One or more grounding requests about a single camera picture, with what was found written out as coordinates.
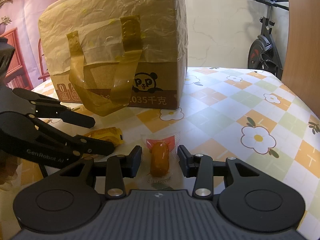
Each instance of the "panda face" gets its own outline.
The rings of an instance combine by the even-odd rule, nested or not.
[[[156,86],[155,80],[147,73],[138,73],[134,78],[133,86],[140,91],[148,91]]]

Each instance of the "red chair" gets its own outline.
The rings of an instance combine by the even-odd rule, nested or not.
[[[44,56],[41,48],[41,39],[39,39],[38,43],[38,52],[39,52],[39,62],[40,62],[40,69],[41,69],[41,76],[38,77],[38,79],[43,79],[43,82],[47,80],[48,77],[50,77],[50,74],[48,72],[48,69],[46,69],[46,72],[44,72],[43,69],[43,62],[42,62],[42,57]]]

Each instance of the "sausage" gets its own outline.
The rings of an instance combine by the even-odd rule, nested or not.
[[[153,177],[162,177],[169,170],[169,149],[165,142],[157,142],[151,149],[150,173]]]

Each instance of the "yellow snack package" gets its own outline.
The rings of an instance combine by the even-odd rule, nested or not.
[[[114,146],[123,144],[122,131],[116,127],[109,127],[100,130],[91,131],[83,136],[112,142]]]

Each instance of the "exercise bike seat post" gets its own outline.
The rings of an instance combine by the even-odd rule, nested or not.
[[[272,7],[289,10],[287,6],[277,4],[276,0],[254,0],[268,6],[266,17],[260,18],[261,33],[252,43],[248,55],[248,69],[265,70],[281,79],[283,67],[272,37],[272,27],[275,22],[271,20]]]

